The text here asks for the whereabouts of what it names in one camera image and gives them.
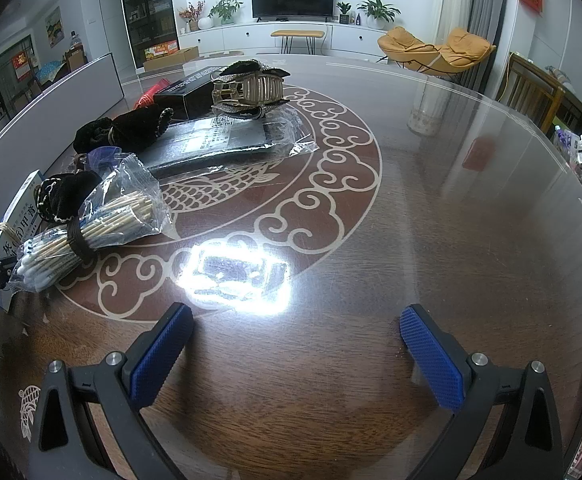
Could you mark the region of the small potted plant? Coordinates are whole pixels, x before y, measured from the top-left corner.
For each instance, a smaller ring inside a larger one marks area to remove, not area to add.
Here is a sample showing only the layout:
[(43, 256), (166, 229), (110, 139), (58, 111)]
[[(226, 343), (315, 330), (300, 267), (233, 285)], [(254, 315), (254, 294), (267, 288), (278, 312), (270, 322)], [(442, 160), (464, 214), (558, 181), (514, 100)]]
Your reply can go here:
[(339, 11), (339, 23), (340, 24), (349, 24), (351, 23), (351, 10), (352, 6), (345, 1), (339, 1), (337, 3), (338, 11)]

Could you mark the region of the dark glass display cabinet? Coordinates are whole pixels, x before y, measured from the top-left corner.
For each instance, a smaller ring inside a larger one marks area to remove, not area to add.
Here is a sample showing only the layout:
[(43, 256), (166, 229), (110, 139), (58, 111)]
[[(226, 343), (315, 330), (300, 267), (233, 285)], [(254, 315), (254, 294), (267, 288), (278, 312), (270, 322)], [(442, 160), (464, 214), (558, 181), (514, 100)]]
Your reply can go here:
[(173, 0), (122, 0), (134, 67), (179, 50)]

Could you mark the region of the black odor removing bar box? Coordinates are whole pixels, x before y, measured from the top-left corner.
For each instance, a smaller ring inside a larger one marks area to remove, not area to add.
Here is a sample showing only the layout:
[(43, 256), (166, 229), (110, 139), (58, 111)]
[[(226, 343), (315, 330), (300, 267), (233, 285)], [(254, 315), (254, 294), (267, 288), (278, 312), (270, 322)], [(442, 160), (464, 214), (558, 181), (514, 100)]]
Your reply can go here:
[(155, 93), (153, 103), (170, 108), (174, 120), (206, 116), (212, 111), (213, 78), (222, 70), (221, 66), (204, 67)]

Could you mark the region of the phone case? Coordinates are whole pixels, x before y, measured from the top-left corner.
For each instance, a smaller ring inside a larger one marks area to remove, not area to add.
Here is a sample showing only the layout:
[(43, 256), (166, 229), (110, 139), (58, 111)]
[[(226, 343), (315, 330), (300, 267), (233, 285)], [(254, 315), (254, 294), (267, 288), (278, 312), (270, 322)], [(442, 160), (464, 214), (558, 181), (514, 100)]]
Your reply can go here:
[(176, 122), (139, 154), (159, 180), (180, 174), (279, 162), (317, 150), (315, 134), (288, 103), (255, 116), (211, 115)]

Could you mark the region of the potted green plant right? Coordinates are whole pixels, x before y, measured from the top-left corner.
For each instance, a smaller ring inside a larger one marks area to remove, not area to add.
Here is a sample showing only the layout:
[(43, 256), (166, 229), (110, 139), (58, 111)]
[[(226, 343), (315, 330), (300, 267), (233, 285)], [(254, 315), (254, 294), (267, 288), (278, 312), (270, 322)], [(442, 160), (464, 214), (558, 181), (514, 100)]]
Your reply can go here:
[(401, 14), (397, 6), (382, 0), (361, 0), (357, 4), (357, 9), (366, 16), (368, 26), (376, 29), (386, 29)]

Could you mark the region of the wooden bench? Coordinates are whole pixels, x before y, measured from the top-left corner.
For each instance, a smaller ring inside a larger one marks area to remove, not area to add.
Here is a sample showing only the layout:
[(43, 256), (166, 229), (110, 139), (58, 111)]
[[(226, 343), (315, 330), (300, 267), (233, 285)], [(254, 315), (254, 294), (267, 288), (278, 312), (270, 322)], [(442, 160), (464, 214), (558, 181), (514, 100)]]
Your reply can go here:
[(294, 30), (280, 29), (270, 34), (271, 38), (280, 40), (280, 52), (290, 54), (293, 50), (293, 41), (296, 39), (304, 40), (307, 53), (314, 55), (316, 53), (317, 41), (325, 38), (322, 30)]

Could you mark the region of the framed wall picture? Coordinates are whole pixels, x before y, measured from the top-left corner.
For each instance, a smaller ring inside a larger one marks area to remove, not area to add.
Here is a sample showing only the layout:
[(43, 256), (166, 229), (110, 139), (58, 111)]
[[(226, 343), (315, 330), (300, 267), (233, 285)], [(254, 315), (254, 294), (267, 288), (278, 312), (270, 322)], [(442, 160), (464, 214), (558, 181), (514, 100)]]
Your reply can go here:
[(50, 47), (56, 47), (64, 39), (61, 9), (59, 6), (56, 6), (44, 19), (44, 29), (46, 29)]

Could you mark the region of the blue white medicine box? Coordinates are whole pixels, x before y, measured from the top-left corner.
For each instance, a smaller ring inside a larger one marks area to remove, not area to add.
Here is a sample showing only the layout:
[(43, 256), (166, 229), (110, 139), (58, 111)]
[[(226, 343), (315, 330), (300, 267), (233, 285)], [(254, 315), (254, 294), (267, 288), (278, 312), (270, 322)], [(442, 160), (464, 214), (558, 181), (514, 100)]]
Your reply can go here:
[(33, 237), (40, 224), (34, 191), (44, 181), (39, 170), (32, 171), (22, 183), (0, 220), (0, 260), (14, 258), (22, 244)]

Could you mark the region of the cotton swabs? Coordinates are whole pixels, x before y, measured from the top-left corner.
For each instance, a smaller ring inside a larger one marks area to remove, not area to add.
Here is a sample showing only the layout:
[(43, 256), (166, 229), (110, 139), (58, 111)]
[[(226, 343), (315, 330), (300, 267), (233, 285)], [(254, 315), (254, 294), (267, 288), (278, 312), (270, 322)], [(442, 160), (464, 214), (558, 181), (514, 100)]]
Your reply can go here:
[(86, 197), (76, 218), (23, 243), (10, 283), (17, 290), (41, 292), (93, 262), (101, 249), (175, 233), (159, 181), (128, 154)]

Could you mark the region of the black velvet scrunchie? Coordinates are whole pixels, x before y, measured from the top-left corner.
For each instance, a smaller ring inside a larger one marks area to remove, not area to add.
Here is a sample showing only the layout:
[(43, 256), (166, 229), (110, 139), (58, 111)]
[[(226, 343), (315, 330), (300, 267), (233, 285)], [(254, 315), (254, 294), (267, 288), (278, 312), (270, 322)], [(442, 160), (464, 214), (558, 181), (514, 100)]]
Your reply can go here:
[(102, 146), (115, 146), (125, 153), (140, 154), (166, 131), (173, 116), (170, 107), (150, 105), (87, 122), (75, 133), (74, 151), (87, 154)]

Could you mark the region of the wooden chair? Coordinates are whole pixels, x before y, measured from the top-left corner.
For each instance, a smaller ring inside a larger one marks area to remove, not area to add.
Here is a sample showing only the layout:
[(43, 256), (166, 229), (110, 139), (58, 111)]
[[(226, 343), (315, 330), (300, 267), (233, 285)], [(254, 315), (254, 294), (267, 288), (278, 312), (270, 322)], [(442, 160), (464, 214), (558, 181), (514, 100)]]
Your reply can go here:
[(549, 136), (565, 95), (566, 90), (555, 77), (519, 54), (509, 53), (497, 102), (529, 118)]

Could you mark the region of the rhinestone bow hair clip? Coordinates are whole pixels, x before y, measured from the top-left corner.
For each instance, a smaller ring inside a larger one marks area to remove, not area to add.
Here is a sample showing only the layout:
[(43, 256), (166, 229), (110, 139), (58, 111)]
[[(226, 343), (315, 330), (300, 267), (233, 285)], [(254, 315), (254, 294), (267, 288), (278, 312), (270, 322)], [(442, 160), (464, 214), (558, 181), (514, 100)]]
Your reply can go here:
[(285, 104), (283, 83), (290, 73), (258, 60), (237, 61), (211, 77), (212, 110), (216, 115), (262, 117)]

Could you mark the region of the red candy packet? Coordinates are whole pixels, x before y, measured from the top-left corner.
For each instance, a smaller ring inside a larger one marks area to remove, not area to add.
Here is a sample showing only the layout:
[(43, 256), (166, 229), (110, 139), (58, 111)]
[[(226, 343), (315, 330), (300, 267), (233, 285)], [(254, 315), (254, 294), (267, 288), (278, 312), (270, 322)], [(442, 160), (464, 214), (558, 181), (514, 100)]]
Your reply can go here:
[(160, 91), (167, 88), (170, 84), (171, 82), (166, 78), (162, 78), (159, 81), (157, 81), (156, 84), (154, 84), (146, 92), (144, 92), (142, 96), (140, 96), (140, 98), (137, 100), (137, 102), (134, 103), (134, 109), (137, 110), (137, 108), (143, 108), (153, 105), (154, 96)]

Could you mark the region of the white tv cabinet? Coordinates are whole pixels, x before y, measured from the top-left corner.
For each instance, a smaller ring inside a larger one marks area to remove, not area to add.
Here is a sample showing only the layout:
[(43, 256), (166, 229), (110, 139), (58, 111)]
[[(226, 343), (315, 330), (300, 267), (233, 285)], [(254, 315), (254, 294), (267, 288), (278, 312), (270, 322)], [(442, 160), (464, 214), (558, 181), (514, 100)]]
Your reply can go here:
[(178, 36), (180, 49), (200, 54), (317, 54), (379, 60), (382, 30), (358, 25), (317, 22), (257, 22), (214, 26)]

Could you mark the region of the red flower vase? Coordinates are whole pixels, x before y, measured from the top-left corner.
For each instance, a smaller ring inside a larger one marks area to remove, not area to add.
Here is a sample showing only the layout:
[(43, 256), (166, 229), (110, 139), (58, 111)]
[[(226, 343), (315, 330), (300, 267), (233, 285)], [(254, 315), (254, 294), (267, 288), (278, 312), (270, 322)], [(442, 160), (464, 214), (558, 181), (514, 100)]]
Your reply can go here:
[(199, 30), (199, 19), (203, 16), (205, 1), (191, 2), (185, 8), (178, 10), (179, 17), (188, 25), (190, 32)]

